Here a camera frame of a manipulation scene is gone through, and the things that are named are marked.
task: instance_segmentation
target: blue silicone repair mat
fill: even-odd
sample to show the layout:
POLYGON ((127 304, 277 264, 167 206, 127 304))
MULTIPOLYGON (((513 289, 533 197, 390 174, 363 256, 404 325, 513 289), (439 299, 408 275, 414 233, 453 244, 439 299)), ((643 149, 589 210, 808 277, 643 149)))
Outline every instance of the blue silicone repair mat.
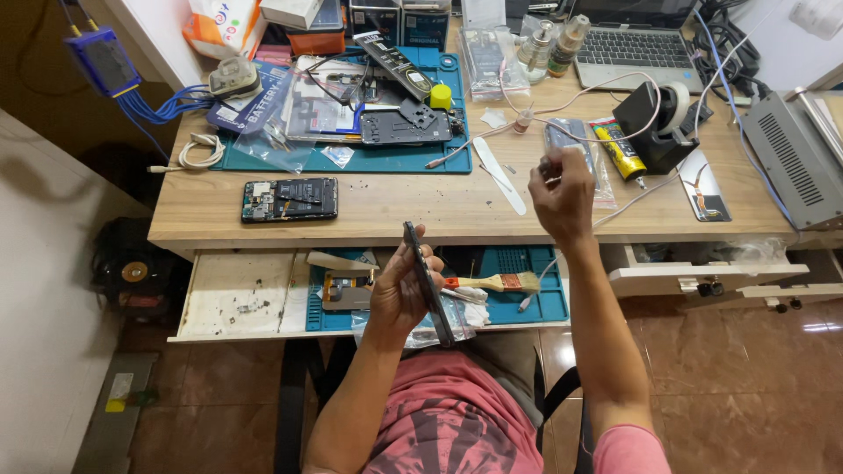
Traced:
MULTIPOLYGON (((348 50, 360 49, 350 46, 348 50)), ((463 80, 459 69, 459 56, 451 53, 440 53, 436 48, 417 48, 413 46, 399 46, 398 49, 411 62, 416 64, 435 83, 444 83, 451 88, 454 99, 453 108, 465 110, 463 95, 463 80)), ((456 148, 463 145, 469 136, 468 121, 465 123, 465 135, 455 135, 446 143, 423 146, 396 147, 366 147, 356 143, 342 143, 354 150, 351 161, 345 168, 340 168, 319 151, 327 144, 316 143, 310 153, 308 162, 304 164, 303 173, 438 173, 438 174, 468 174, 471 172, 471 147, 466 147, 447 162, 428 170, 424 167, 431 160, 442 158, 456 148)), ((211 170, 229 171, 281 171, 276 166, 268 164, 262 159, 235 150, 236 135, 230 132, 219 132, 220 139, 226 145, 223 159, 212 166, 211 170)))
MULTIPOLYGON (((321 249, 326 253, 354 260, 360 256, 361 249, 321 249)), ((480 278, 498 273, 535 272, 540 275, 556 255, 552 245, 490 245, 483 254, 480 278)), ((316 294, 325 280, 325 269, 310 268, 310 296, 308 297, 307 331, 350 331, 352 329, 351 310, 323 310, 322 299, 316 294)), ((523 313, 518 306, 526 294, 520 292, 498 293, 486 290, 489 302, 489 320, 495 324, 524 324, 547 321, 568 320, 565 305, 565 292, 559 267, 554 265, 541 281, 541 291, 533 297, 530 306, 523 313)))

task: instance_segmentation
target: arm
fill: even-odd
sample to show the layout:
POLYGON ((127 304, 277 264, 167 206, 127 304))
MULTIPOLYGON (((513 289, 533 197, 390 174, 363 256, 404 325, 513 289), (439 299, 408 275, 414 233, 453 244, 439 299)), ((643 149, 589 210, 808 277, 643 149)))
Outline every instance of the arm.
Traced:
MULTIPOLYGON (((424 226, 416 227, 421 238, 424 226)), ((443 263, 421 246, 438 289, 443 263)), ((412 272, 415 255, 401 243, 375 283, 369 322, 346 377, 316 419, 304 454, 304 474, 352 474, 363 469, 378 437, 380 422, 410 331, 427 313, 412 272)))
POLYGON ((557 149, 548 158, 561 180, 547 185, 541 173, 532 170, 529 189, 539 221, 568 263, 574 353, 594 440, 619 423, 652 431, 644 361, 606 278, 592 232, 593 177, 579 151, 557 149))

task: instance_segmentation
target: laptop screen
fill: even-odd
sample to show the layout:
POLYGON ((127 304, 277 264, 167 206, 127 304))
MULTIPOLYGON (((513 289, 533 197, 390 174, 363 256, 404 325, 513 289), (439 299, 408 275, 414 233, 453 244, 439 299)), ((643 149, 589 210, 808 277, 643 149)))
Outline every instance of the laptop screen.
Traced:
POLYGON ((591 24, 629 24, 678 30, 691 15, 696 0, 577 0, 571 16, 580 13, 591 24))

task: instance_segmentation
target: hand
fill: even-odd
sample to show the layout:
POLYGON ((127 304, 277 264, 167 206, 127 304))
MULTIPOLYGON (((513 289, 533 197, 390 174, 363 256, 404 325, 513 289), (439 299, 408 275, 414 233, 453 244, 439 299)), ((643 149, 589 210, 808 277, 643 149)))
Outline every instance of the hand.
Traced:
MULTIPOLYGON (((416 226, 419 239, 424 231, 423 225, 416 226)), ((445 278, 439 274, 445 264, 442 259, 433 256, 430 245, 422 245, 421 252, 438 292, 445 285, 445 278)), ((415 264, 415 252, 401 242, 374 284, 372 298, 369 300, 371 312, 363 333, 363 342, 373 343, 376 348, 386 351, 400 351, 410 331, 427 314, 427 305, 413 270, 415 264)))
POLYGON ((547 159, 550 176, 561 175, 561 180, 546 184, 542 174, 533 168, 529 193, 541 226, 567 255, 577 243, 593 237, 594 178, 583 153, 576 148, 553 148, 547 159))

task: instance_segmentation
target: man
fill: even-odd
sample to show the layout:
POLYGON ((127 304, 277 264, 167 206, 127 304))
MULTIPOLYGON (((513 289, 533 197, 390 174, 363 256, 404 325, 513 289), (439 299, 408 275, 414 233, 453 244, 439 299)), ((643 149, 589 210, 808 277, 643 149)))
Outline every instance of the man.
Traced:
MULTIPOLYGON (((574 352, 597 442, 594 470, 669 473, 652 433, 644 363, 592 233, 593 177, 577 151, 555 151, 548 158, 561 180, 548 185, 531 170, 529 190, 571 276, 574 352)), ((422 236, 424 227, 416 232, 422 236)), ((422 251, 441 288, 442 261, 429 246, 422 251)), ((534 355, 524 353, 517 337, 509 347, 498 341, 500 350, 485 354, 478 354, 479 346, 401 360, 407 335, 427 313, 412 268, 412 252, 402 243, 375 284, 351 367, 316 421, 304 472, 541 473, 544 463, 535 447, 541 420, 528 404, 534 355), (518 359, 507 361, 508 354, 518 359)))

